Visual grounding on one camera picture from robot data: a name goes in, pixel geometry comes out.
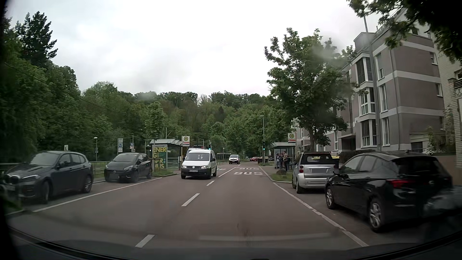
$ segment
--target white solid line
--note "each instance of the white solid line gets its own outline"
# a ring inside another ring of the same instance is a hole
[[[358,243],[360,246],[362,247],[367,247],[369,246],[368,244],[364,243],[364,241],[362,241],[361,239],[359,239],[357,236],[353,235],[351,232],[347,231],[344,227],[340,226],[339,224],[337,224],[335,221],[333,221],[332,219],[328,218],[326,215],[320,213],[319,211],[315,210],[313,207],[311,207],[310,205],[306,204],[305,202],[303,202],[301,199],[295,197],[293,194],[291,194],[290,192],[286,191],[283,187],[279,186],[277,183],[273,182],[274,185],[276,185],[277,187],[279,187],[279,189],[285,191],[287,194],[289,194],[292,198],[296,199],[298,202],[300,202],[301,204],[303,204],[303,206],[309,208],[310,210],[312,210],[314,213],[318,214],[319,216],[321,216],[324,220],[326,220],[327,222],[331,223],[333,226],[335,227],[338,227],[340,228],[340,230],[345,234],[347,235],[349,238],[351,238],[353,241],[355,241],[356,243]]]
[[[190,199],[188,199],[181,207],[186,207],[193,199],[195,199],[197,196],[199,196],[200,193],[196,193],[196,195],[192,196]]]
[[[78,201],[78,200],[81,200],[81,199],[90,198],[90,197],[93,197],[93,196],[96,196],[96,195],[100,195],[100,194],[104,194],[104,193],[108,193],[108,192],[113,192],[113,191],[117,191],[117,190],[120,190],[120,189],[125,189],[125,188],[131,187],[131,186],[135,186],[135,185],[138,185],[138,184],[142,184],[142,183],[146,183],[146,182],[150,182],[150,181],[158,180],[158,179],[162,179],[162,178],[159,177],[159,178],[155,178],[155,179],[152,179],[152,180],[147,180],[147,181],[138,182],[138,183],[135,183],[135,184],[132,184],[132,185],[120,187],[120,188],[117,188],[117,189],[113,189],[113,190],[109,190],[109,191],[105,191],[105,192],[100,192],[100,193],[95,193],[95,194],[88,195],[88,196],[85,196],[85,197],[76,198],[76,199],[69,200],[69,201],[66,201],[66,202],[63,202],[63,203],[59,203],[59,204],[56,204],[56,205],[53,205],[53,206],[50,206],[50,207],[45,207],[45,208],[41,208],[41,209],[38,209],[38,210],[33,210],[32,212],[40,212],[40,211],[52,209],[54,207],[62,206],[62,205],[65,205],[65,204],[68,204],[68,203],[71,203],[71,202],[74,202],[74,201]]]
[[[138,244],[136,244],[135,247],[137,248],[142,248],[144,245],[146,245],[155,235],[147,235],[143,240],[141,240]]]
[[[229,171],[225,172],[224,174],[222,174],[222,175],[218,176],[218,178],[220,178],[221,176],[223,176],[223,175],[227,174],[228,172],[232,171],[233,169],[231,169],[231,170],[229,170]]]

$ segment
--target tail light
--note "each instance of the tail light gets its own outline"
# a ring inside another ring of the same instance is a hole
[[[401,189],[403,184],[411,184],[414,183],[414,180],[409,179],[388,179],[389,182],[395,189]]]

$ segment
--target sky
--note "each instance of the sky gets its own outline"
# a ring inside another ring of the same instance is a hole
[[[23,22],[44,12],[58,53],[80,90],[110,81],[120,91],[268,95],[264,46],[291,27],[316,28],[338,49],[354,45],[364,22],[346,0],[10,0],[7,16]],[[378,16],[369,16],[375,31]]]

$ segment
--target silver car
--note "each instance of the silver car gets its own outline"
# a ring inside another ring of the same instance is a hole
[[[329,153],[301,153],[295,160],[292,188],[297,189],[297,193],[309,188],[323,189],[326,178],[334,174],[335,167],[338,165]]]

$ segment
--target road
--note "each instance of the road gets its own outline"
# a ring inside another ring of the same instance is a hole
[[[296,194],[255,162],[220,165],[211,180],[179,175],[136,184],[96,183],[9,224],[49,241],[103,241],[138,248],[351,249],[419,242],[419,226],[376,234],[347,210],[329,210],[322,191]],[[91,243],[85,250],[98,252]]]

